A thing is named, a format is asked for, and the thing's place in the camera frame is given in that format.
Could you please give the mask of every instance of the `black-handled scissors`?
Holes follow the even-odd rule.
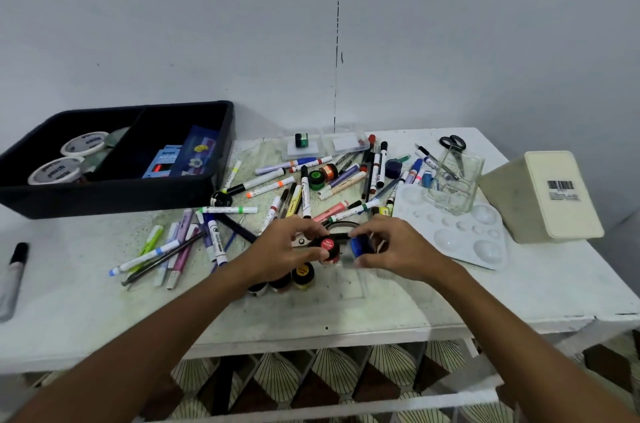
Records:
[[[460,152],[464,151],[467,148],[467,142],[465,142],[462,137],[458,135],[450,135],[448,137],[441,137],[440,144],[445,148],[451,151],[451,155],[453,155],[458,163],[458,168],[460,169],[460,174],[464,177],[465,175],[465,166],[462,161],[462,156]]]

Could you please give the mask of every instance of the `person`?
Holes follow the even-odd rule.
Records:
[[[311,219],[275,220],[243,254],[89,355],[10,421],[86,423],[92,414],[96,422],[129,423],[157,380],[231,301],[255,283],[328,257],[322,248],[293,249],[291,241],[299,232],[308,239],[328,234]],[[465,321],[530,422],[640,421],[408,223],[376,215],[350,235],[363,233],[387,241],[386,250],[359,257],[356,266],[386,269],[436,289]]]

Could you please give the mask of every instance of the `person's left hand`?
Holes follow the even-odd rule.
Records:
[[[307,239],[329,234],[323,225],[311,219],[298,216],[274,219],[257,241],[238,258],[231,260],[229,265],[242,264],[249,285],[254,285],[278,280],[307,261],[329,258],[329,252],[324,248],[293,249],[291,241],[295,241],[300,232]]]

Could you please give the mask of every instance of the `paint palette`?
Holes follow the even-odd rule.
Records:
[[[471,212],[454,216],[437,208],[428,190],[398,187],[394,217],[404,219],[446,256],[488,269],[507,263],[506,231],[500,213],[490,204],[474,203]]]

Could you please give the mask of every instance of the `forearm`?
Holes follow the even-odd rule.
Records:
[[[466,269],[452,265],[428,282],[460,314],[532,423],[638,421]]]
[[[92,421],[129,423],[245,283],[233,263],[222,267],[44,388],[12,422],[84,422],[92,414]]]

